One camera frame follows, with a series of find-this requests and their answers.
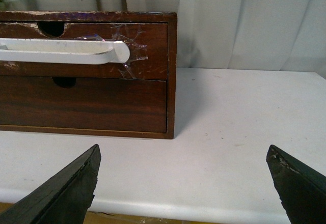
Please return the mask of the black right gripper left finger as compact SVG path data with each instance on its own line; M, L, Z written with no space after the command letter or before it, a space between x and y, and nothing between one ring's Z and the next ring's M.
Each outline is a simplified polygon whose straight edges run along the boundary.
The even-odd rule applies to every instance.
M98 181L95 144L37 189L1 213L1 223L83 223Z

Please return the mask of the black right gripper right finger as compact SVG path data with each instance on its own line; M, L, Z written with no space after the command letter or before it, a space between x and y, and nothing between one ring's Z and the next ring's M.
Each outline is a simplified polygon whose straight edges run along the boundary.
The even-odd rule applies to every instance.
M291 223L325 223L325 176L275 145L266 162Z

